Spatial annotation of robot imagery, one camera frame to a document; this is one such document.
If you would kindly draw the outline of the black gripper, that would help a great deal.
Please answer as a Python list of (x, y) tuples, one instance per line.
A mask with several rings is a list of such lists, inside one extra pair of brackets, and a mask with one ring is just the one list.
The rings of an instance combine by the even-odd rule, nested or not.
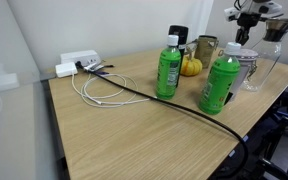
[(255, 27), (260, 20), (260, 14), (247, 14), (241, 13), (237, 19), (238, 26), (242, 29), (238, 29), (235, 37), (235, 42), (239, 42), (242, 33), (241, 44), (245, 45), (249, 40), (249, 29)]

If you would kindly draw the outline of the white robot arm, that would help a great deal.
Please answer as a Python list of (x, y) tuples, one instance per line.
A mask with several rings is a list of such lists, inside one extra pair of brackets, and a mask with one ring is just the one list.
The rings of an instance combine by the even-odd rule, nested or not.
[(249, 31), (259, 21), (263, 21), (263, 14), (275, 14), (280, 12), (282, 6), (273, 0), (246, 0), (239, 10), (237, 18), (237, 30), (235, 41), (244, 45), (249, 39)]

